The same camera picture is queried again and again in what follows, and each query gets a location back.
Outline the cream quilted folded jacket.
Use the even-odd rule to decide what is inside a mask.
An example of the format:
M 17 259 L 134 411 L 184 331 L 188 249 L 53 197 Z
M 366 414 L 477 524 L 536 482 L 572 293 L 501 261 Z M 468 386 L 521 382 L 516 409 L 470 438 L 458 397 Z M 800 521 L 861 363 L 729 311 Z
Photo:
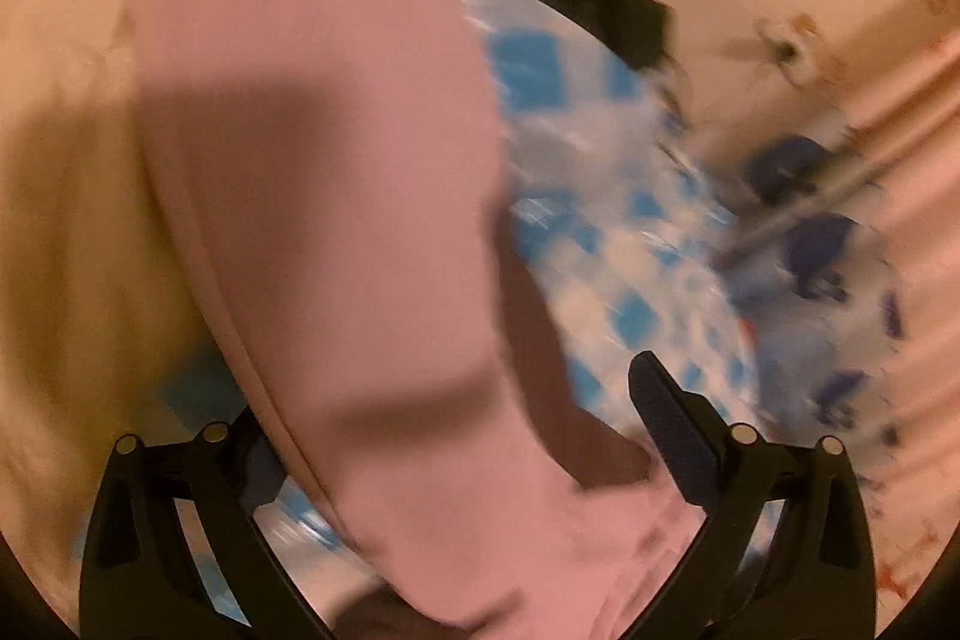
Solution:
M 128 0 L 2 0 L 2 533 L 65 622 L 117 438 L 179 442 L 242 408 L 156 208 L 135 97 Z

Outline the blue white checkered bed cover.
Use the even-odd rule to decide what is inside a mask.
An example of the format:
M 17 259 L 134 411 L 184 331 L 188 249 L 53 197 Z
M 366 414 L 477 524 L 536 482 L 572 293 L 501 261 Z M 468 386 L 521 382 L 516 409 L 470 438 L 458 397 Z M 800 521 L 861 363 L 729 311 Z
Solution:
M 517 252 L 560 330 L 578 408 L 639 434 L 626 369 L 649 349 L 721 417 L 754 419 L 754 359 L 704 252 L 721 214 L 672 158 L 679 127 L 651 74 L 539 0 L 460 2 L 508 119 Z M 376 587 L 291 477 L 256 520 L 320 619 Z

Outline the pink and brown hooded jacket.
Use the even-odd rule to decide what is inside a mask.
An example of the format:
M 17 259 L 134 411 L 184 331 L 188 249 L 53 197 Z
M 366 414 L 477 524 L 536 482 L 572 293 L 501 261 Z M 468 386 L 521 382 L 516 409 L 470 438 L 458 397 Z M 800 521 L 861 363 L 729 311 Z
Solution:
M 343 638 L 615 638 L 700 517 L 574 403 L 457 0 L 132 0 L 195 299 L 382 588 Z

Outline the whale print curtain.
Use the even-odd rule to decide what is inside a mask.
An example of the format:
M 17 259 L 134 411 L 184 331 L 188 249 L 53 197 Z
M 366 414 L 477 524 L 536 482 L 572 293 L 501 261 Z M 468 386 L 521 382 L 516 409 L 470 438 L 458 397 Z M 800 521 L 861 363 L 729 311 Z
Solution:
M 685 152 L 726 221 L 709 253 L 760 413 L 782 440 L 848 448 L 891 626 L 958 523 L 957 32 L 862 81 L 827 55 L 776 109 L 739 89 Z

